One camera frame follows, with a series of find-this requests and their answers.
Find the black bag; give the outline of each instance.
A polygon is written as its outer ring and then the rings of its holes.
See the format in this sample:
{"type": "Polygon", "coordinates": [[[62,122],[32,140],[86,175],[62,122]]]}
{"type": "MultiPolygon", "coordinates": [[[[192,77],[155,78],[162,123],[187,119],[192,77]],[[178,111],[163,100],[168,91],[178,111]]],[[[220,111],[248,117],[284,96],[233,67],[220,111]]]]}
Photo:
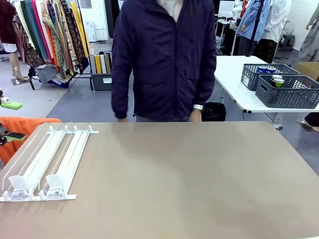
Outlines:
{"type": "Polygon", "coordinates": [[[305,117],[305,121],[312,127],[319,127],[319,113],[310,113],[305,117]]]}
{"type": "Polygon", "coordinates": [[[222,103],[208,102],[201,113],[201,121],[216,122],[226,120],[226,107],[222,103]]]}

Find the gray plastic basket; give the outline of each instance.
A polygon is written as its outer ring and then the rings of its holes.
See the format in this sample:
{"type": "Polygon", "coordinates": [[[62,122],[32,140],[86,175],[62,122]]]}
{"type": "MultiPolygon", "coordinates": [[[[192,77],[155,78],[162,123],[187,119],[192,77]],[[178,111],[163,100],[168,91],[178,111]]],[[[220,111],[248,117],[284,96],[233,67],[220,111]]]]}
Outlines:
{"type": "Polygon", "coordinates": [[[319,83],[301,75],[282,75],[282,88],[270,85],[271,76],[259,76],[256,96],[270,108],[314,109],[319,103],[319,83]]]}
{"type": "Polygon", "coordinates": [[[285,64],[244,64],[241,82],[250,90],[255,91],[259,81],[260,75],[267,75],[267,73],[258,73],[260,66],[272,66],[276,69],[275,73],[269,75],[299,75],[300,73],[285,64]]]}

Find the beige tabletop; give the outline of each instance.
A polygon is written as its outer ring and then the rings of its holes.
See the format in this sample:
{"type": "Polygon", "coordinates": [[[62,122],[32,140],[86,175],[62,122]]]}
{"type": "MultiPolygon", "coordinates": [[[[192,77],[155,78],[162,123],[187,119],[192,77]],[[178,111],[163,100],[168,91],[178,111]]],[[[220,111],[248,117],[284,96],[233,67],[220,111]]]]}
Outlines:
{"type": "Polygon", "coordinates": [[[0,203],[1,239],[319,236],[319,178],[270,124],[92,126],[76,200],[0,203]]]}

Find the white skirt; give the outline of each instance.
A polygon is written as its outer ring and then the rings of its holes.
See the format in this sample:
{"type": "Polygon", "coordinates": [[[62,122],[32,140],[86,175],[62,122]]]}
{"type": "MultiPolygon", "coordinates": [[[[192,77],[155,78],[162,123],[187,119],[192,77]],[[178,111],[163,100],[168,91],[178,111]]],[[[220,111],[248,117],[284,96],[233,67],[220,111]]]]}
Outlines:
{"type": "Polygon", "coordinates": [[[16,45],[15,44],[11,44],[11,43],[2,43],[4,50],[7,53],[14,53],[17,51],[16,45]]]}

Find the white shirt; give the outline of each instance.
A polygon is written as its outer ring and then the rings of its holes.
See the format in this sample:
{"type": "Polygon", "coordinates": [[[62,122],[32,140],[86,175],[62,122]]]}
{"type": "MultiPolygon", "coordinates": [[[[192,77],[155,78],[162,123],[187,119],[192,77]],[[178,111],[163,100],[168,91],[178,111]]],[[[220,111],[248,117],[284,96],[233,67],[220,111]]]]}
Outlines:
{"type": "Polygon", "coordinates": [[[158,3],[177,22],[184,0],[158,0],[158,3]]]}
{"type": "Polygon", "coordinates": [[[272,0],[271,9],[267,18],[266,28],[262,39],[279,41],[285,27],[287,16],[291,9],[292,0],[272,0]]]}

